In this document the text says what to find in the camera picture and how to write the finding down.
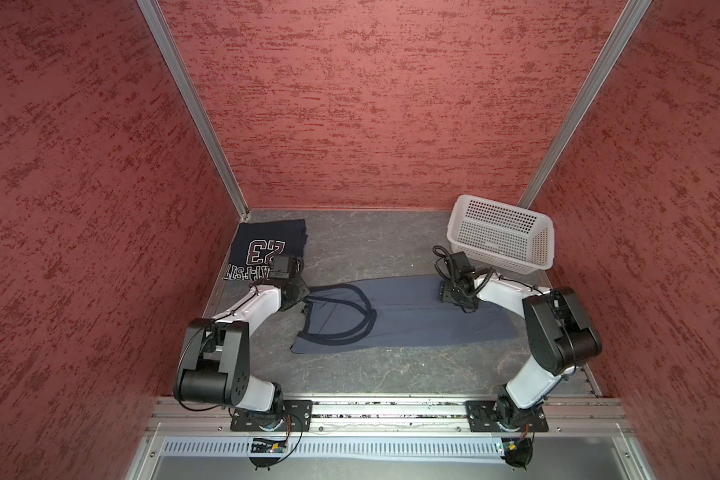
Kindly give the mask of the navy tank top red trim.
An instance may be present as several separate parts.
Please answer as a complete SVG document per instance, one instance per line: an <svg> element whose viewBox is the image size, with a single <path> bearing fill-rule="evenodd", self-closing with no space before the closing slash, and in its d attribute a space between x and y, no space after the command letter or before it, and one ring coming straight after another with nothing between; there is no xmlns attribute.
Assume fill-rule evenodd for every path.
<svg viewBox="0 0 720 480"><path fill-rule="evenodd" d="M304 219L240 224L230 247L223 279L253 282L264 278L274 256L301 258L307 239Z"/></svg>

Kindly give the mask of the grey blue tank top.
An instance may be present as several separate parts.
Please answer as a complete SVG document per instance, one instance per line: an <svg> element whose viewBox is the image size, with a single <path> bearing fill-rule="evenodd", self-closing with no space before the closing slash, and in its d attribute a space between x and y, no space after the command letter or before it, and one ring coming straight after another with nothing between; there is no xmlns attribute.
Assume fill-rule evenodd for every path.
<svg viewBox="0 0 720 480"><path fill-rule="evenodd" d="M439 300L436 275L389 277L313 287L304 299L304 327L294 354L334 354L376 347L441 347L513 339L510 312Z"/></svg>

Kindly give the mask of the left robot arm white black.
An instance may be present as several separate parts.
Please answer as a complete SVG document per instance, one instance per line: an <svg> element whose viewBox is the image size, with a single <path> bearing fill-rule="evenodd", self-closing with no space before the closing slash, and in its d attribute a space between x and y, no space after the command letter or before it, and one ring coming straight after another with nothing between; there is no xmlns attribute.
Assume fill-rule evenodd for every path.
<svg viewBox="0 0 720 480"><path fill-rule="evenodd" d="M253 429L277 431L295 425L306 431L311 403L290 404L279 384L251 373L250 336L270 316L308 294L299 278L263 280L229 309L190 322L173 388L179 405L192 412L228 408L240 427L250 423Z"/></svg>

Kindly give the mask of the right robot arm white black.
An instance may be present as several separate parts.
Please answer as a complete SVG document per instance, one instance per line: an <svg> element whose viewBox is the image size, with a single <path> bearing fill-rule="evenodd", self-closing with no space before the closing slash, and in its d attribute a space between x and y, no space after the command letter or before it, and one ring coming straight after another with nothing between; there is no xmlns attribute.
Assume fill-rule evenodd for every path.
<svg viewBox="0 0 720 480"><path fill-rule="evenodd" d="M477 310L491 303L524 319L530 357L521 370L499 387L490 401L467 401L473 432L547 432L544 401L561 381L602 352L602 341L576 292L510 279L493 270L443 279L440 300Z"/></svg>

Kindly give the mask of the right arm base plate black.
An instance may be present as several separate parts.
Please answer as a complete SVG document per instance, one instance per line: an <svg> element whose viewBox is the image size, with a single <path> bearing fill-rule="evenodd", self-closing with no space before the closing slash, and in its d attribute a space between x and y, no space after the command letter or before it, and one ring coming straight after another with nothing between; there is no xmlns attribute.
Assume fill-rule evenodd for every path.
<svg viewBox="0 0 720 480"><path fill-rule="evenodd" d="M549 425L541 405L528 409L516 407L508 398L490 401L466 401L466 419L470 431L485 433L547 433Z"/></svg>

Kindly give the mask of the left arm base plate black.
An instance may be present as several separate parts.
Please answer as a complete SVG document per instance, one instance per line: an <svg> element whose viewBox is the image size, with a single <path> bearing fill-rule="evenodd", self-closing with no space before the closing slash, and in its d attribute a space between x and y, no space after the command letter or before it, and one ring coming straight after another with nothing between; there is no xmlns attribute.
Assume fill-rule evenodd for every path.
<svg viewBox="0 0 720 480"><path fill-rule="evenodd" d="M276 399L264 412L237 409L232 411L230 430L233 432L288 433L310 429L313 402L310 400Z"/></svg>

